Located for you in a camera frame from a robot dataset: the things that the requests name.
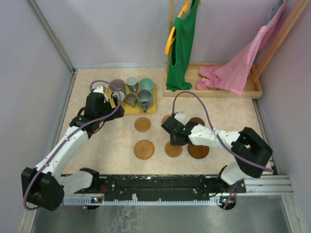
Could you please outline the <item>dark speckled grey mug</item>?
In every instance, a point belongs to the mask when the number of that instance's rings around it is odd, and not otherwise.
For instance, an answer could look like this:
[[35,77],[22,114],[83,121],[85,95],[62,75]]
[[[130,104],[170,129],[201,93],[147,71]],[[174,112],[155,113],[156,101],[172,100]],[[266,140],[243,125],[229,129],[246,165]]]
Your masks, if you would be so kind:
[[137,104],[143,110],[144,113],[154,103],[153,94],[147,90],[140,90],[137,94]]

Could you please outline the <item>light wooden coaster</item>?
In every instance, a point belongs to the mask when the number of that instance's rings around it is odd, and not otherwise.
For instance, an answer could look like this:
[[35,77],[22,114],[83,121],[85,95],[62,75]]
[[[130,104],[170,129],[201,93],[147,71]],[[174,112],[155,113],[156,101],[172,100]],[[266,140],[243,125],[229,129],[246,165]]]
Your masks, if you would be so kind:
[[135,121],[134,127],[138,132],[146,132],[150,129],[151,122],[146,117],[140,117]]

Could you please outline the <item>yellow hanger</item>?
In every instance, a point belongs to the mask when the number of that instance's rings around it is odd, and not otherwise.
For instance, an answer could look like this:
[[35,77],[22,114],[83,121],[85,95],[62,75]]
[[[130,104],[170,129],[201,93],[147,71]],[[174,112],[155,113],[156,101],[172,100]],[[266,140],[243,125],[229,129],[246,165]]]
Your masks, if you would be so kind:
[[185,58],[187,61],[190,60],[196,15],[200,4],[200,0],[187,0],[177,18],[172,23],[165,48],[165,54],[169,54],[170,47],[173,46],[173,56],[171,58]]

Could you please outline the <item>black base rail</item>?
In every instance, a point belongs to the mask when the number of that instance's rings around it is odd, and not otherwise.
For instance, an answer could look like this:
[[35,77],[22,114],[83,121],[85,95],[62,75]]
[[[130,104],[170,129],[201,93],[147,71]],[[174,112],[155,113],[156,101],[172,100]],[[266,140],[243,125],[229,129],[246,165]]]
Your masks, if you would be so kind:
[[99,194],[104,201],[206,201],[218,194],[245,193],[244,181],[228,185],[219,175],[101,175],[94,187],[75,194]]

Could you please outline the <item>green shirt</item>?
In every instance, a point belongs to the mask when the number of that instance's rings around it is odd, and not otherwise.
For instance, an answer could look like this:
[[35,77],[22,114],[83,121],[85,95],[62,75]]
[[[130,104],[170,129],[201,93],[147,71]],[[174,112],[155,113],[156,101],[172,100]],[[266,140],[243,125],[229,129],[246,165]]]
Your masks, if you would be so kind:
[[177,17],[173,22],[174,30],[170,39],[171,55],[168,64],[166,88],[170,91],[190,90],[192,84],[185,81],[195,33],[196,16],[200,1],[191,1],[184,18]]

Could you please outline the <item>dark walnut coaster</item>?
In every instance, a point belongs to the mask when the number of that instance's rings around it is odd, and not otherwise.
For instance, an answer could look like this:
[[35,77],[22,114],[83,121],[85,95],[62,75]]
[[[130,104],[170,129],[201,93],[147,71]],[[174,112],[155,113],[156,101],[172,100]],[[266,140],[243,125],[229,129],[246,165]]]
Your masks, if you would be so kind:
[[199,117],[192,117],[189,122],[194,122],[194,123],[197,123],[197,124],[200,124],[202,126],[205,126],[205,122],[199,118]]

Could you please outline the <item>grey-white mug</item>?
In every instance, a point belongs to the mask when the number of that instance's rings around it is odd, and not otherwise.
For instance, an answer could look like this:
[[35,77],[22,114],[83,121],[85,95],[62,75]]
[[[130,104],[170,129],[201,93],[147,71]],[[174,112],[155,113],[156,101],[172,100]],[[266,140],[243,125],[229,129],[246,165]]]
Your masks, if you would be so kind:
[[138,79],[136,76],[129,76],[126,78],[126,85],[129,90],[133,93],[137,93],[138,90]]

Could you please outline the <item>pink shirt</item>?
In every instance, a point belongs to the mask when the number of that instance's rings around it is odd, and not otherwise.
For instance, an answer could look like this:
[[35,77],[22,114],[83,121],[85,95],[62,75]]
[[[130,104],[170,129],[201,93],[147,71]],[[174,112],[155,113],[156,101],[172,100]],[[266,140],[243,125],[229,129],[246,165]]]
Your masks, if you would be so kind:
[[258,51],[262,50],[271,37],[279,18],[285,8],[286,1],[280,7],[267,26],[260,27],[254,39],[242,49],[230,62],[223,66],[199,67],[203,77],[196,84],[197,90],[208,88],[219,89],[242,95],[247,77]]

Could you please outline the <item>purple mug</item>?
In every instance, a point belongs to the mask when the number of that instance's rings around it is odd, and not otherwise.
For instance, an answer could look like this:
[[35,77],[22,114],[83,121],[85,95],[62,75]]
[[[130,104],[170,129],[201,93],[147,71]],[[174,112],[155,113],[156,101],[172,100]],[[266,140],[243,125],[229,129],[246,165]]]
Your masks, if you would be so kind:
[[126,95],[125,82],[122,79],[113,79],[109,84],[109,88],[112,93],[119,91]]

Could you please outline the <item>grey hanger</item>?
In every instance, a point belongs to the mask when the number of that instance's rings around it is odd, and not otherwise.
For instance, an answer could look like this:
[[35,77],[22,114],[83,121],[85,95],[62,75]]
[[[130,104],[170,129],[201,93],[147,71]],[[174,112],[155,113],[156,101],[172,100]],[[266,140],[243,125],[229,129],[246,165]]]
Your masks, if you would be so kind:
[[284,0],[279,0],[279,2],[272,8],[272,12],[269,14],[267,20],[264,23],[264,26],[267,26],[269,24],[269,22],[272,20],[274,15],[278,12],[278,10],[283,5],[283,3],[284,3]]

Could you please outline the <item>small olive mug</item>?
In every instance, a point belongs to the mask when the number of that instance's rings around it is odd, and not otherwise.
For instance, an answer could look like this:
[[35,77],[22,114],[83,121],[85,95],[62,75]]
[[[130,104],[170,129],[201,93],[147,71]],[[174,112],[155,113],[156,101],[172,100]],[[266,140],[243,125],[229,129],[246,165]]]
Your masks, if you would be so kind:
[[125,101],[126,103],[131,106],[132,108],[135,108],[136,106],[136,101],[137,101],[137,96],[135,93],[128,93],[125,96]]

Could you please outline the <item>large brown wooden coaster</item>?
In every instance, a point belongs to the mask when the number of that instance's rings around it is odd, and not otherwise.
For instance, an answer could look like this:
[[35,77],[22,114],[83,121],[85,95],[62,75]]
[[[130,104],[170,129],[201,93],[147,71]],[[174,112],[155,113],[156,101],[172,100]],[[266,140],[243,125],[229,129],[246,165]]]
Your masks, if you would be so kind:
[[209,153],[209,147],[188,144],[188,153],[194,159],[204,159]]

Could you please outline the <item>small orange wooden coaster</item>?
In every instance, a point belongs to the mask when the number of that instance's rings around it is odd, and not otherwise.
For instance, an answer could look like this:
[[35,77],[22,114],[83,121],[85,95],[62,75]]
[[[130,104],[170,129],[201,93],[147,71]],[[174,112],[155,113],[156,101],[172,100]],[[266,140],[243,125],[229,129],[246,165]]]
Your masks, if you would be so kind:
[[171,158],[180,156],[182,151],[182,146],[173,146],[170,142],[165,145],[165,153]]

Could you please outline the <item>teal mug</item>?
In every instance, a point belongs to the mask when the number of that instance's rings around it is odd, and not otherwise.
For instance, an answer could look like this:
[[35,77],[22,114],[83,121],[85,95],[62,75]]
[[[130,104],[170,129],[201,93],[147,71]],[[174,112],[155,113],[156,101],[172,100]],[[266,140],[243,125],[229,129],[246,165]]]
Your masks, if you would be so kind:
[[154,86],[155,86],[155,83],[150,78],[143,78],[139,82],[139,87],[141,88],[141,90],[147,90],[147,91],[152,92]]

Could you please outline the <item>large woven rattan coaster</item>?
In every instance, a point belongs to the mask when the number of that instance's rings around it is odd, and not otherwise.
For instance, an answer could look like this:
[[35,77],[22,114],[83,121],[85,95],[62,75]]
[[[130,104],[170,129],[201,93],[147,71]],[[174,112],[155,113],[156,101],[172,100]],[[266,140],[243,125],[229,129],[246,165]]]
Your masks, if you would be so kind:
[[149,140],[140,140],[134,145],[134,155],[140,160],[150,159],[154,152],[155,147]]

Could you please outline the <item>pink mug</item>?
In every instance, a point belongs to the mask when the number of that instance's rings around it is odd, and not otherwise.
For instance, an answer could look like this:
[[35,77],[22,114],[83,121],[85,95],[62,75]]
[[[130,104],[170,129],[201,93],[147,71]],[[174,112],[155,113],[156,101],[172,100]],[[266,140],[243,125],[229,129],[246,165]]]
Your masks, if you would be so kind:
[[125,98],[125,95],[123,92],[115,92],[113,94],[113,96],[115,96],[118,100],[118,103],[120,103],[121,107],[124,107],[125,103],[124,103],[124,98]]

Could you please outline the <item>wooden rack base tray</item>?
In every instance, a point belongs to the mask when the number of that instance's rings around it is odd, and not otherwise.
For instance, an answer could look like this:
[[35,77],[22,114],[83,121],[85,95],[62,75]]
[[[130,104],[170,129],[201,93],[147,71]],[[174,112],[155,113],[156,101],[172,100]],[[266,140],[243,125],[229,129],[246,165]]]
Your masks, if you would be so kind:
[[225,90],[216,90],[208,88],[206,90],[197,90],[196,84],[202,79],[202,76],[199,75],[199,67],[212,67],[212,66],[222,66],[224,63],[190,63],[185,74],[185,81],[192,84],[190,92],[195,93],[201,98],[244,98],[244,99],[259,99],[263,90],[261,87],[260,80],[253,81],[252,75],[256,70],[256,66],[252,65],[250,73],[248,75],[246,85],[244,87],[242,95],[237,95],[230,91]]

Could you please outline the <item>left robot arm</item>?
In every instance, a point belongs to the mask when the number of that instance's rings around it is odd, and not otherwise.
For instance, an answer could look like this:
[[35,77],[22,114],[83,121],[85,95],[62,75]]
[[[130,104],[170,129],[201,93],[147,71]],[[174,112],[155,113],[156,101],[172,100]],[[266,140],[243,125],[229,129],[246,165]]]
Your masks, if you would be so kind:
[[76,117],[51,152],[34,168],[21,173],[23,206],[33,211],[44,208],[56,210],[66,196],[87,189],[94,193],[101,187],[100,175],[90,168],[82,168],[73,175],[62,176],[69,161],[107,121],[124,116],[120,101],[109,99],[104,86],[90,88],[85,107]]

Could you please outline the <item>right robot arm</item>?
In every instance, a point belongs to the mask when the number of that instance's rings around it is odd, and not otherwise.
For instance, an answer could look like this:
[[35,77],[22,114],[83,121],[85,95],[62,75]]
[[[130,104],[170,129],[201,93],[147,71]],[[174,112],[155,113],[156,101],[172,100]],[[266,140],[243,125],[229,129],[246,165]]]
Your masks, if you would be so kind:
[[227,165],[217,180],[218,188],[228,192],[245,178],[260,178],[264,171],[273,172],[267,164],[272,156],[271,147],[252,129],[222,131],[197,122],[185,122],[183,112],[172,114],[161,125],[170,135],[173,146],[191,144],[229,152],[235,161]]

